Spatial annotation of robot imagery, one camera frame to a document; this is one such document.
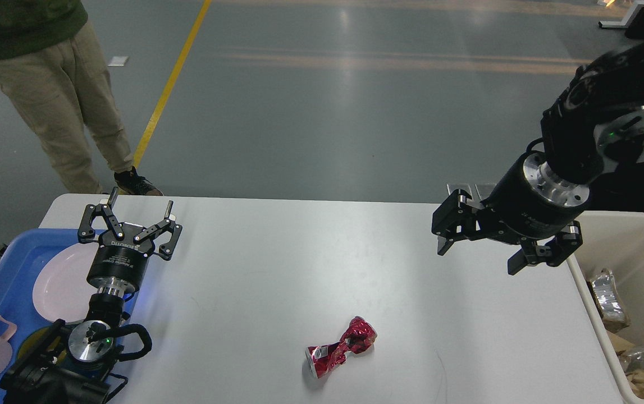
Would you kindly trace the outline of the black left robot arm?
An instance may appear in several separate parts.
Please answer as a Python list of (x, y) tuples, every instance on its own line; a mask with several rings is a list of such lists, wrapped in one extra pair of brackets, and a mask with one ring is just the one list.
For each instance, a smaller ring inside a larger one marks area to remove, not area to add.
[(120, 222), (113, 212), (118, 189), (87, 205), (77, 230), (79, 243), (95, 245), (86, 281), (95, 287), (83, 320), (63, 319), (47, 328), (0, 380), (5, 403), (107, 403), (129, 379), (113, 371), (152, 350), (152, 338), (129, 322), (125, 305), (140, 291), (152, 256), (169, 261), (182, 227), (171, 209), (160, 222), (143, 227)]

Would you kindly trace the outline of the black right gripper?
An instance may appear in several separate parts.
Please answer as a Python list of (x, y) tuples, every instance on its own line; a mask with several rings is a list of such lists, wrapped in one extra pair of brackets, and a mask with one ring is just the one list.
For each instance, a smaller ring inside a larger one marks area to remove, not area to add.
[[(510, 276), (541, 263), (556, 268), (583, 245), (581, 223), (575, 219), (590, 196), (589, 186), (558, 176), (545, 153), (524, 153), (487, 199), (480, 202), (455, 189), (437, 207), (431, 223), (437, 254), (445, 255), (456, 241), (490, 238), (521, 246), (507, 261)], [(547, 238), (538, 245), (537, 240)]]

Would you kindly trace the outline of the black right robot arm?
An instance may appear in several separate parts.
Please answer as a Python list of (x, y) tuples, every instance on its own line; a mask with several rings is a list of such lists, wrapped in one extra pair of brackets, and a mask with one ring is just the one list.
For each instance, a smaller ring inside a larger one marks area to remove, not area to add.
[(438, 255), (462, 240), (518, 245), (507, 264), (517, 274), (571, 256), (589, 209), (644, 212), (644, 42), (579, 67), (489, 196), (451, 191), (431, 231)]

